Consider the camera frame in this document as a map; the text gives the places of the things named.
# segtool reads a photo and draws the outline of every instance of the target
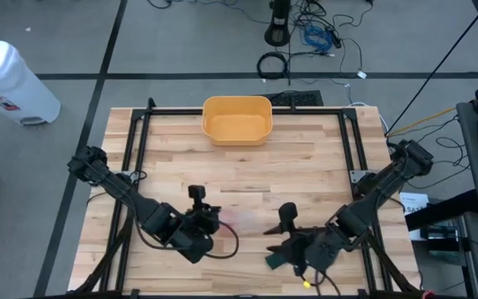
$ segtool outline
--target yellow bowl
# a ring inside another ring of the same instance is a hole
[[[272,131],[272,104],[264,96],[212,96],[202,109],[202,131],[214,145],[263,145]]]

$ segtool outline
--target black stand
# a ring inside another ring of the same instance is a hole
[[[265,32],[265,42],[274,47],[281,47],[289,43],[290,0],[274,0],[271,2],[272,18],[269,28]]]

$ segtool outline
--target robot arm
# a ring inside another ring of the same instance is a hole
[[[192,263],[212,250],[210,237],[219,229],[219,207],[202,203],[203,186],[189,186],[195,200],[193,209],[182,214],[167,203],[146,199],[136,192],[128,176],[113,174],[106,166],[106,154],[97,147],[86,146],[68,163],[70,173],[83,182],[98,184],[114,199],[123,202],[134,213],[141,229],[162,244],[177,248]]]
[[[295,275],[301,277],[308,266],[325,272],[341,249],[352,251],[364,240],[368,239],[374,250],[381,250],[368,229],[375,213],[404,183],[428,174],[432,167],[432,155],[416,142],[404,140],[396,148],[391,164],[377,174],[366,174],[355,186],[354,193],[362,199],[344,205],[323,228],[295,228],[296,206],[285,203],[279,211],[280,225],[266,234],[289,232],[290,237],[280,246],[267,248],[273,252],[266,258],[267,264],[275,269],[288,262],[295,267]],[[391,270],[397,271],[386,253],[378,255]],[[407,285],[403,279],[396,283]]]

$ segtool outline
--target white paper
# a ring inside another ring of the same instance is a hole
[[[409,192],[401,192],[399,194],[399,198],[401,199],[403,205],[405,206],[405,215],[407,216],[410,213],[414,213],[419,211],[423,208],[427,207],[429,203],[429,198],[427,194],[413,194]],[[420,230],[414,230],[410,233],[411,240],[413,241],[426,241],[425,238],[420,236]]]

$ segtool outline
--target butcher block tabletop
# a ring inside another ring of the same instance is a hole
[[[102,149],[111,170],[121,169],[133,108],[114,108],[106,127]],[[376,107],[356,108],[368,167],[380,170],[390,163]],[[265,263],[266,247],[279,245],[288,235],[264,236],[279,222],[278,208],[294,202],[296,224],[322,226],[345,203],[352,201],[336,115],[274,115],[267,142],[255,147],[213,146],[201,129],[200,115],[152,115],[144,153],[139,192],[147,198],[172,204],[181,213],[191,208],[190,184],[206,187],[205,202],[222,206],[220,219],[239,235],[238,254],[227,260],[204,257],[191,264],[177,252],[153,250],[132,234],[124,293],[134,288],[148,295],[315,295],[284,265],[272,271]],[[134,169],[142,121],[136,130],[129,169]],[[351,124],[346,122],[354,161],[357,153]],[[356,169],[359,163],[354,162]],[[91,196],[103,192],[93,188]],[[94,270],[105,252],[115,201],[109,195],[93,199],[86,211],[80,243],[68,289],[77,288]],[[387,253],[414,285],[420,277],[402,207],[388,201],[379,211]],[[213,236],[212,253],[233,252],[235,239],[221,227]],[[383,282],[372,252],[378,288]],[[110,276],[114,288],[119,254]],[[360,250],[342,251],[328,275],[343,295],[367,289]],[[306,277],[311,281],[313,271]],[[325,282],[324,295],[336,295]]]

